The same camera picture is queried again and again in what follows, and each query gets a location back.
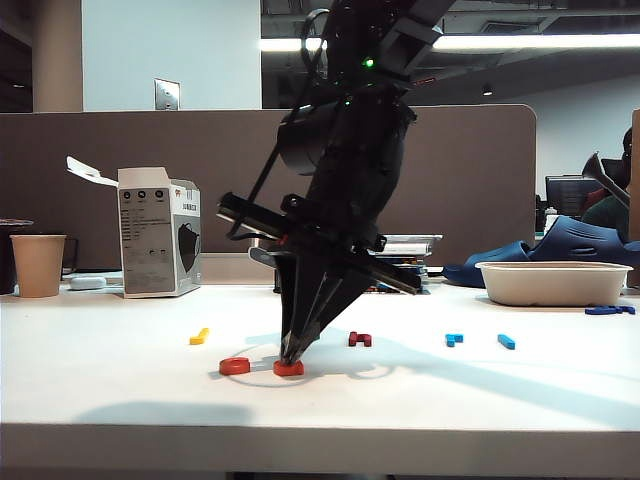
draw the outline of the cardboard box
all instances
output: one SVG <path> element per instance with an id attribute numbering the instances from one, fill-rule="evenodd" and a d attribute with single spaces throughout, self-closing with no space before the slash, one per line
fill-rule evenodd
<path id="1" fill-rule="evenodd" d="M 123 168 L 118 181 L 72 157 L 71 173 L 117 187 L 125 298 L 172 297 L 200 286 L 200 191 L 163 167 Z"/>

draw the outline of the wall outlet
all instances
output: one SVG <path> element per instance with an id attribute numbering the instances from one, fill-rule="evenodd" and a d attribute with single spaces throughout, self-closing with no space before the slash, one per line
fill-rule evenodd
<path id="1" fill-rule="evenodd" d="M 156 110 L 180 109 L 180 84 L 155 78 Z"/>

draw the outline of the white table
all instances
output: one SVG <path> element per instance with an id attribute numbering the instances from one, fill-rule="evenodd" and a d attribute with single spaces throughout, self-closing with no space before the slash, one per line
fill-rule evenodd
<path id="1" fill-rule="evenodd" d="M 363 295 L 305 353 L 305 375 L 290 378 L 271 369 L 280 299 L 268 287 L 0 297 L 2 463 L 640 476 L 640 315 L 430 289 Z M 202 327 L 206 343 L 188 345 Z M 347 347 L 351 330 L 373 347 Z M 447 348 L 448 332 L 464 343 Z M 218 362 L 237 355 L 252 372 L 219 375 Z"/>

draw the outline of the robotic arm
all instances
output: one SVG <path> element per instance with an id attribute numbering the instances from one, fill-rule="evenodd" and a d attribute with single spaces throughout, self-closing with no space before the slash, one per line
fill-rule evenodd
<path id="1" fill-rule="evenodd" d="M 248 199 L 227 193 L 218 215 L 234 222 L 232 239 L 270 238 L 281 278 L 280 361 L 300 358 L 317 335 L 377 281 L 417 293 L 420 278 L 377 260 L 377 217 L 398 182 L 404 136 L 415 113 L 401 97 L 411 72 L 440 34 L 434 28 L 453 0 L 335 0 L 322 34 L 328 73 L 319 78 L 304 50 L 311 104 L 294 108 Z M 278 154 L 312 175 L 305 197 L 287 195 L 279 214 L 254 203 Z M 257 235 L 236 235 L 240 226 Z"/>

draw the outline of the ceiling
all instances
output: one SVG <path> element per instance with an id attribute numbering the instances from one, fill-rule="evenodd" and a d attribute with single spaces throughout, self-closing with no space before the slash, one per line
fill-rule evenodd
<path id="1" fill-rule="evenodd" d="M 331 0 L 261 0 L 262 37 L 298 37 L 305 16 Z M 0 112 L 32 111 L 30 0 L 0 1 Z M 640 0 L 457 0 L 443 18 L 445 34 L 640 33 Z M 545 89 L 640 73 L 629 50 L 430 53 L 416 74 L 433 78 L 408 94 L 414 105 L 481 103 Z M 296 53 L 263 53 L 263 107 L 290 107 L 304 80 Z"/>

